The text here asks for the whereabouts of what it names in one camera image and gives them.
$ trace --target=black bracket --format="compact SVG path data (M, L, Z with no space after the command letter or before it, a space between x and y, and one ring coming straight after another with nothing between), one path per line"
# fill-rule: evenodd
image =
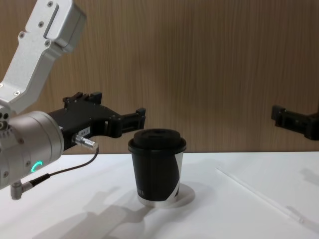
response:
M123 133L144 128L146 113L144 108L136 110L133 114L120 115L101 105L101 92L90 95L78 92L72 97L65 97L63 101L64 108L49 115L61 128L64 150L75 146L72 142L74 134L85 138L98 135L118 138Z
M307 116L273 106L271 119L276 121L277 127L302 133L311 140L319 140L319 113Z

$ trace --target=black and white cup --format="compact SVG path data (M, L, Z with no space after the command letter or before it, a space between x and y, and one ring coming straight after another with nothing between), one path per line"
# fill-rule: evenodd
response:
M174 130L147 129L134 135L129 151L141 203L162 207L176 201L185 149L185 139Z

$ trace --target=wood panel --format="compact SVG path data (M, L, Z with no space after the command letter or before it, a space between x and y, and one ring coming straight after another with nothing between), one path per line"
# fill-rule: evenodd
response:
M103 104L119 113L147 108L147 127L179 130L191 152L319 149L270 119L273 104L307 114L318 108L319 1L76 2L88 17L82 38L28 111L102 91ZM0 78L34 4L0 1ZM101 151L127 152L132 136L98 138Z

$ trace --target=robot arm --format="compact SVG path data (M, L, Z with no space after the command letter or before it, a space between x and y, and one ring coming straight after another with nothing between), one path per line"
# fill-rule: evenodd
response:
M145 109L120 115L101 105L102 93L77 93L63 99L64 108L46 114L31 112L11 118L33 104L54 61L71 52L85 23L72 0L38 0L18 35L19 46L0 83L0 189L11 185L17 200L32 188L21 178L44 167L63 151L82 145L92 150L96 135L113 138L144 128Z

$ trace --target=white tabletop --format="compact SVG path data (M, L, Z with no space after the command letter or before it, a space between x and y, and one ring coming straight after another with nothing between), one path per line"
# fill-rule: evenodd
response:
M293 156L300 162L319 158L319 153L185 154L179 201L171 208L153 209L137 199L131 156L100 155L85 168L53 176L23 194L19 201L10 199L9 187L1 190L0 238L318 239L319 224L312 222L310 227L297 223L216 170L221 162L224 169L230 170L232 166L247 166L243 159L260 161L265 160L265 155L276 159L264 165L269 171L283 158ZM23 181L88 159L90 155L63 156ZM237 176L244 177L245 170ZM244 178L253 182L254 177L260 175ZM271 173L262 177L276 187L270 180ZM318 204L310 204L318 209Z

